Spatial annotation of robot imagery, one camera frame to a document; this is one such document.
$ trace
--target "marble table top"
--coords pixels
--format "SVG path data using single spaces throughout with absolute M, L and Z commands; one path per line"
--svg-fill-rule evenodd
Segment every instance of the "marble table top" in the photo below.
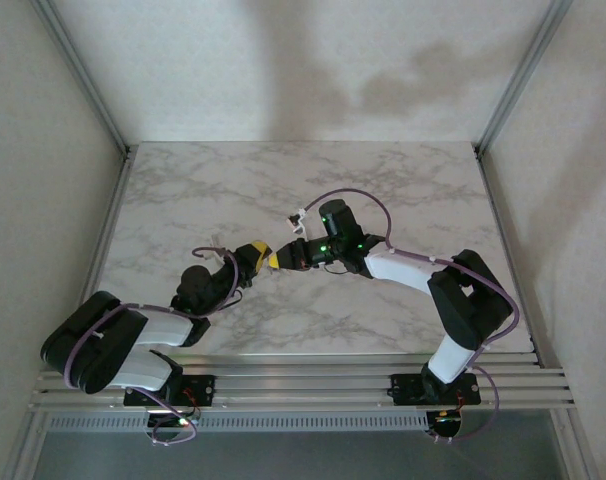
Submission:
M 137 153 L 100 288 L 124 302 L 168 305 L 190 252 L 253 240 L 278 249 L 285 223 L 318 195 L 357 187 L 378 196 L 400 248 L 485 259 L 514 293 L 472 147 L 466 142 L 144 143 Z M 383 235 L 385 217 L 365 197 L 342 195 L 364 231 Z M 306 218 L 311 237 L 320 218 Z M 215 258 L 204 264 L 218 268 Z M 341 270 L 339 264 L 329 267 Z M 210 317 L 199 354 L 430 353 L 443 337 L 432 299 L 357 275 L 269 271 L 243 301 Z M 533 350 L 525 321 L 496 352 Z

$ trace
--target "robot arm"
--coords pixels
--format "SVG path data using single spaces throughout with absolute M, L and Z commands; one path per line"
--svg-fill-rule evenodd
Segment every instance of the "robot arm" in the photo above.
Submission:
M 395 254 L 383 237 L 363 233 L 343 200 L 323 204 L 319 213 L 327 236 L 310 241 L 299 238 L 273 254 L 268 264 L 309 270 L 340 261 L 349 272 L 401 283 L 430 295 L 446 334 L 424 366 L 422 380 L 425 398 L 440 403 L 483 342 L 512 314 L 511 306 L 497 292 L 456 268 L 443 269 Z M 290 218 L 294 226 L 296 221 Z M 453 262 L 499 285 L 476 252 L 463 250 Z M 464 290 L 467 287 L 472 287 L 469 295 Z
M 423 394 L 417 401 L 444 404 L 475 352 L 512 308 L 491 288 L 456 268 L 440 270 L 440 266 L 390 251 L 383 237 L 363 233 L 343 200 L 323 204 L 319 213 L 327 236 L 309 241 L 298 238 L 272 254 L 269 266 L 305 271 L 339 261 L 351 273 L 394 281 L 430 295 L 446 335 L 423 368 Z M 296 227 L 297 219 L 290 221 Z M 253 242 L 231 254 L 240 288 L 252 285 L 270 253 L 266 244 Z M 475 252 L 463 250 L 453 262 L 498 285 Z M 234 277 L 230 259 L 214 274 L 202 266 L 189 267 L 172 299 L 173 310 L 122 305 L 109 293 L 97 292 L 47 339 L 41 357 L 63 373 L 71 386 L 86 393 L 108 386 L 140 387 L 172 403 L 182 390 L 182 368 L 146 348 L 150 344 L 188 347 L 198 342 L 210 326 L 206 315 L 220 308 Z M 464 291 L 467 287 L 472 293 Z
M 238 288 L 249 288 L 271 250 L 252 242 L 230 253 L 238 267 Z M 121 304 L 108 292 L 96 292 L 41 348 L 41 358 L 64 374 L 70 386 L 97 393 L 110 386 L 140 387 L 172 403 L 181 392 L 182 367 L 150 345 L 190 347 L 210 327 L 206 315 L 221 306 L 234 286 L 228 258 L 214 274 L 189 267 L 172 299 L 172 309 Z

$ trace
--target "white arm segment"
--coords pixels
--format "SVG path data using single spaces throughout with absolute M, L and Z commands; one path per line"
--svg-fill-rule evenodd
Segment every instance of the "white arm segment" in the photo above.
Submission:
M 162 343 L 178 347 L 183 345 L 192 331 L 192 322 L 171 313 L 145 310 L 147 322 L 136 339 L 136 345 Z
M 158 355 L 132 350 L 108 387 L 140 387 L 156 392 L 172 373 L 172 367 Z
M 183 345 L 192 330 L 192 322 L 171 313 L 145 310 L 147 323 L 125 358 L 111 387 L 141 387 L 152 392 L 159 390 L 167 382 L 172 368 L 158 355 L 143 350 L 137 345 L 165 344 Z
M 427 281 L 434 272 L 443 268 L 390 253 L 383 242 L 370 250 L 365 257 L 365 265 L 373 278 L 402 283 L 430 296 Z
M 452 383 L 458 377 L 474 355 L 474 350 L 463 348 L 446 333 L 438 350 L 427 366 L 436 378 L 443 383 Z
M 412 260 L 390 253 L 384 243 L 379 243 L 365 257 L 365 264 L 373 278 L 392 280 L 408 287 L 416 288 L 432 296 L 427 281 L 442 267 Z M 436 353 L 430 358 L 428 368 L 443 383 L 452 383 L 465 370 L 467 362 L 474 355 L 445 334 Z

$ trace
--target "white wall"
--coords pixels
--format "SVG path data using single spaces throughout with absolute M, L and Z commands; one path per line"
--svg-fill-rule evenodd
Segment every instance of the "white wall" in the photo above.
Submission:
M 27 0 L 0 0 L 0 475 L 78 300 L 118 154 Z
M 477 139 L 541 0 L 57 0 L 130 143 Z
M 606 478 L 606 0 L 575 0 L 492 156 L 528 300 Z

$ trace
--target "marble surface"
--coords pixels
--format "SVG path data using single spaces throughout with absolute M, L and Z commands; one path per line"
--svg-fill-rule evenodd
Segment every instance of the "marble surface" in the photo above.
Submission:
M 471 145 L 392 142 L 144 143 L 139 147 L 100 288 L 127 302 L 167 305 L 190 251 L 295 237 L 285 218 L 318 195 L 357 187 L 378 196 L 394 221 L 392 241 L 449 257 L 478 251 L 514 292 Z M 379 207 L 342 196 L 364 231 L 384 234 Z M 309 234 L 324 234 L 315 211 Z M 218 268 L 215 258 L 205 265 Z M 332 269 L 342 267 L 334 265 Z M 432 299 L 356 275 L 263 269 L 243 301 L 210 318 L 194 353 L 433 352 L 443 328 Z M 529 352 L 525 326 L 493 351 Z

